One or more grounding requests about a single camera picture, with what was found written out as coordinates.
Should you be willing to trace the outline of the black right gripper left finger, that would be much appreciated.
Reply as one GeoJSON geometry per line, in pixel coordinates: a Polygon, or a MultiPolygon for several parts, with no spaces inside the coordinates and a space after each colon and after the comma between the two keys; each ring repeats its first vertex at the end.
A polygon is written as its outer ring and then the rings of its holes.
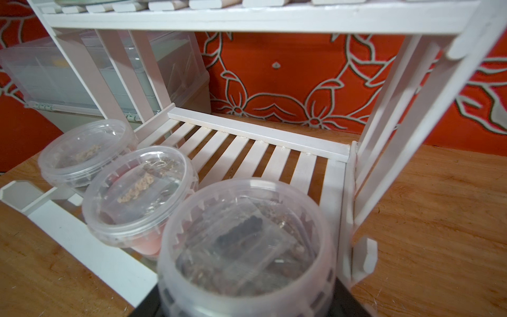
{"type": "Polygon", "coordinates": [[[136,307],[129,317],[162,317],[161,298],[158,286],[155,285],[141,304],[136,307]]]}

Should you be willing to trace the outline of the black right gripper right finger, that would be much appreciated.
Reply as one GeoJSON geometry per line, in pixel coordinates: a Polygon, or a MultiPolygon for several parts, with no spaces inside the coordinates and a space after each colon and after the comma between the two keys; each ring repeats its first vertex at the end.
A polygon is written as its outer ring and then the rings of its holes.
{"type": "Polygon", "coordinates": [[[328,317],[371,317],[371,313],[353,297],[352,293],[338,279],[328,310],[328,317]]]}

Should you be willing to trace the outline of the white slatted two-tier shelf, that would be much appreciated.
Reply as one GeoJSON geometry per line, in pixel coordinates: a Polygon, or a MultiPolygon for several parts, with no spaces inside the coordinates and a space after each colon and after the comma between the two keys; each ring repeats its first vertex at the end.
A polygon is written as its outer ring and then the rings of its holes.
{"type": "Polygon", "coordinates": [[[179,123],[187,129],[199,125],[215,132],[198,153],[195,165],[201,167],[233,136],[209,174],[211,182],[224,176],[248,141],[254,144],[239,175],[253,173],[269,145],[275,151],[266,176],[273,176],[291,151],[299,151],[303,156],[294,172],[299,189],[309,187],[315,160],[328,160],[321,207],[337,227],[335,273],[347,288],[371,275],[378,260],[376,242],[364,237],[353,243],[353,235],[506,29],[505,1],[331,1],[218,9],[192,1],[176,11],[77,14],[60,13],[51,1],[29,5],[107,119],[123,114],[79,38],[84,29],[104,35],[106,45],[120,30],[130,31],[135,43],[152,30],[405,35],[367,126],[351,145],[178,108],[162,87],[151,49],[141,50],[161,107],[136,129],[141,146],[154,144],[179,123]]]}

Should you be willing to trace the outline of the small clear cup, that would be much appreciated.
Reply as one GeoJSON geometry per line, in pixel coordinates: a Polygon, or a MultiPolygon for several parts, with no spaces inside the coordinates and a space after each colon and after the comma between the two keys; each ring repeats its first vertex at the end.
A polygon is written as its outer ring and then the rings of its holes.
{"type": "Polygon", "coordinates": [[[99,120],[72,129],[53,140],[38,157],[46,182],[84,195],[102,169],[137,149],[132,127],[121,120],[99,120]]]}
{"type": "Polygon", "coordinates": [[[169,217],[158,260],[165,316],[325,316],[336,249],[319,206],[297,188],[230,179],[169,217]]]}
{"type": "Polygon", "coordinates": [[[155,260],[166,223],[198,191],[199,177],[179,149],[151,146],[118,157],[88,186],[85,223],[102,243],[155,260]]]}

